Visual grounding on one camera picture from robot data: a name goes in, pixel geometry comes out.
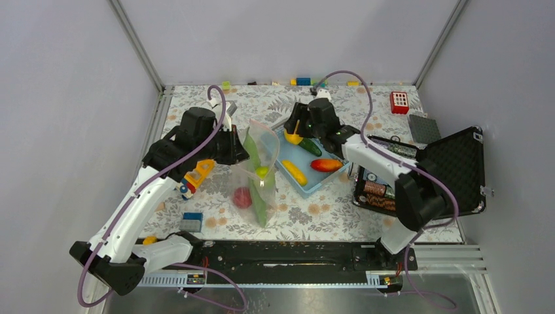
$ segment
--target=yellow object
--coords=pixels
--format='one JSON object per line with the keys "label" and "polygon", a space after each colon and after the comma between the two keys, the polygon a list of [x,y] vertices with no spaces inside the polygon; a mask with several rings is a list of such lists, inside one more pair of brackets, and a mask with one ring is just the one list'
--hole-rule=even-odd
{"label": "yellow object", "polygon": [[298,123],[300,121],[296,122],[296,126],[295,126],[295,131],[293,132],[293,134],[289,134],[287,133],[287,130],[283,130],[283,136],[285,137],[285,140],[290,142],[293,145],[298,145],[301,141],[302,141],[302,137],[300,137],[296,131],[298,129]]}
{"label": "yellow object", "polygon": [[301,186],[305,186],[308,183],[308,179],[304,174],[294,165],[294,163],[284,160],[281,162],[285,169],[293,176],[296,182]]}
{"label": "yellow object", "polygon": [[266,166],[258,167],[256,169],[256,173],[261,179],[263,179],[268,174],[268,167]]}
{"label": "yellow object", "polygon": [[195,188],[198,188],[202,181],[208,177],[214,165],[216,163],[212,159],[201,160],[196,163],[196,168],[193,171],[188,172],[185,175],[185,180],[192,184]]}
{"label": "yellow object", "polygon": [[155,236],[151,235],[143,240],[143,245],[149,245],[156,242],[158,242],[158,239]]}

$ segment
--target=plastic bag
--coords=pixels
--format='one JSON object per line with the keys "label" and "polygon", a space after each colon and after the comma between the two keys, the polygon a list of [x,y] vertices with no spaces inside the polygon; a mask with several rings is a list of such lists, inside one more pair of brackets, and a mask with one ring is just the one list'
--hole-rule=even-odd
{"label": "plastic bag", "polygon": [[279,139],[260,122],[250,120],[240,134],[249,159],[231,167],[230,197],[249,223],[265,227],[276,208],[276,169]]}

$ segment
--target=floral tablecloth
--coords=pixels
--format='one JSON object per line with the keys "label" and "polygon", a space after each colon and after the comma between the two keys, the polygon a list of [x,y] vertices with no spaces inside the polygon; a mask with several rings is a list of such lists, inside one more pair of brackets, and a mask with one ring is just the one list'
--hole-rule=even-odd
{"label": "floral tablecloth", "polygon": [[[346,124],[360,126],[368,113],[368,96],[363,87],[329,86],[337,115]],[[191,106],[205,107],[207,86],[176,86],[164,125],[164,134],[178,125],[183,112]],[[410,112],[422,112],[418,93],[413,86],[373,86],[374,113],[366,125],[366,134],[391,137],[412,143],[406,116],[391,114],[391,91],[407,92]],[[268,126],[288,117],[295,101],[312,100],[306,86],[233,86],[226,98],[235,101],[238,110],[233,122],[239,129],[254,119]],[[354,182],[346,173],[325,185],[321,190],[303,199],[289,182],[276,174],[277,210],[265,228],[244,219],[230,204],[228,166],[216,165],[188,201],[175,191],[159,207],[141,237],[165,237],[179,231],[184,212],[204,214],[203,239],[257,239],[257,240],[317,240],[317,241],[374,241],[393,223],[393,218],[361,209],[351,203]],[[426,231],[420,242],[460,243],[457,224]]]}

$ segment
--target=gray wall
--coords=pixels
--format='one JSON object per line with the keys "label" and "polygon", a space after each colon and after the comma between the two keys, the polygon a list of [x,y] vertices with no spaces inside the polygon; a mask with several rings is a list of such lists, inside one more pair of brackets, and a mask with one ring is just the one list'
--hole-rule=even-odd
{"label": "gray wall", "polygon": [[495,197],[462,222],[504,313],[553,312],[554,58],[553,0],[474,0],[420,91],[443,133],[484,128]]}
{"label": "gray wall", "polygon": [[0,1],[0,312],[78,313],[157,93],[107,1]]}
{"label": "gray wall", "polygon": [[122,3],[166,84],[288,84],[338,69],[413,82],[457,0]]}

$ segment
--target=gray floor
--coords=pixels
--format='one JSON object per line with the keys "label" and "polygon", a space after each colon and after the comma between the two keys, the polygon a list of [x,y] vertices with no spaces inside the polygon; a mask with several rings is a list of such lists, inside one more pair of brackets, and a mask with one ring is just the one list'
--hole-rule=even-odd
{"label": "gray floor", "polygon": [[[412,276],[420,290],[439,292],[449,296],[458,304],[455,313],[479,313],[470,282],[464,275]],[[404,291],[412,290],[405,283]],[[204,289],[203,296],[213,298],[226,305],[240,307],[241,298],[232,288]],[[244,313],[258,314],[323,314],[323,313],[445,313],[418,295],[373,296],[369,289],[331,288],[249,288],[245,294],[249,309]],[[439,304],[449,306],[433,297]],[[231,313],[214,305],[184,299],[174,288],[136,288],[127,296],[114,296],[108,300],[104,313],[118,314],[173,314],[173,313]]]}

